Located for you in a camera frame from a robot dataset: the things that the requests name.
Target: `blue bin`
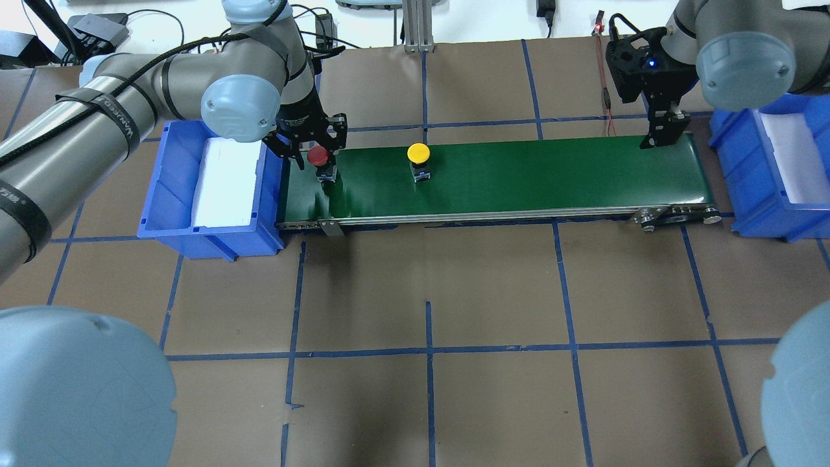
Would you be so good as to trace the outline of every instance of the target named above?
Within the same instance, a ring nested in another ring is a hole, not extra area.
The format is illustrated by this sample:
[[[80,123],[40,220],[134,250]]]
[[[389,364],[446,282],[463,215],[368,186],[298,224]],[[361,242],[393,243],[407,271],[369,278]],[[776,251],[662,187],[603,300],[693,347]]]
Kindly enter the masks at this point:
[[[732,229],[743,237],[830,238],[830,204],[791,203],[761,114],[804,114],[830,178],[830,96],[786,95],[764,108],[716,111],[716,148],[735,209]]]
[[[251,223],[211,228],[192,225],[193,196],[205,141],[216,136],[201,121],[172,121],[164,127],[138,237],[155,238],[191,259],[234,261],[240,256],[276,254],[285,246],[274,227],[282,159],[265,146],[256,165]]]

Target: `red cap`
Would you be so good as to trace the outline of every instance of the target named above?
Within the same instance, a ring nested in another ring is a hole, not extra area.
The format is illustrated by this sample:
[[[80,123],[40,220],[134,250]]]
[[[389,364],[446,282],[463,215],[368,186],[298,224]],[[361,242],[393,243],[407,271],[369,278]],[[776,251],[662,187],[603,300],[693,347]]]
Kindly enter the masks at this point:
[[[309,150],[308,154],[309,164],[314,167],[322,167],[329,161],[329,151],[321,145],[317,145]]]

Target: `red wire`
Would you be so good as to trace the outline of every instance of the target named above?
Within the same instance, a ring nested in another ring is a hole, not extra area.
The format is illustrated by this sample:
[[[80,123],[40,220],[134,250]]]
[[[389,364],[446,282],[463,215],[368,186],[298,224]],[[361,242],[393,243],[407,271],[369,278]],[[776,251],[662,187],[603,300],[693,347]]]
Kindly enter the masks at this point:
[[[599,68],[599,80],[603,84],[603,94],[608,89],[608,81],[605,79],[605,63],[603,62],[603,44],[599,35],[597,38],[597,67]],[[617,128],[614,126],[614,117],[611,109],[605,110],[605,115],[608,117],[608,128],[605,130],[606,135],[617,135]]]

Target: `yellow cap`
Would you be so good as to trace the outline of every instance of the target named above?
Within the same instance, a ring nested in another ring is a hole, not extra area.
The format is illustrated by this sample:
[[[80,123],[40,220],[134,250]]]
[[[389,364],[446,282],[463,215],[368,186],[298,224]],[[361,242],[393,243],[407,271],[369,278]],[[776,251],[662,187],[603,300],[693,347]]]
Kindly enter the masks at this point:
[[[423,143],[409,146],[407,157],[413,164],[423,164],[429,160],[429,147]]]

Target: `green conveyor belt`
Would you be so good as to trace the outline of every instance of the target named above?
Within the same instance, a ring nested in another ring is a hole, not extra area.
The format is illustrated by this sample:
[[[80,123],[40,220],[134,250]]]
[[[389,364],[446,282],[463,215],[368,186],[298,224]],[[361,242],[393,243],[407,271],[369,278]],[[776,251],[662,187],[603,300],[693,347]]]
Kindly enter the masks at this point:
[[[283,179],[283,227],[614,214],[712,204],[691,135],[640,150],[642,137],[431,145],[432,179],[415,184],[407,148],[343,150],[337,183],[313,167]]]

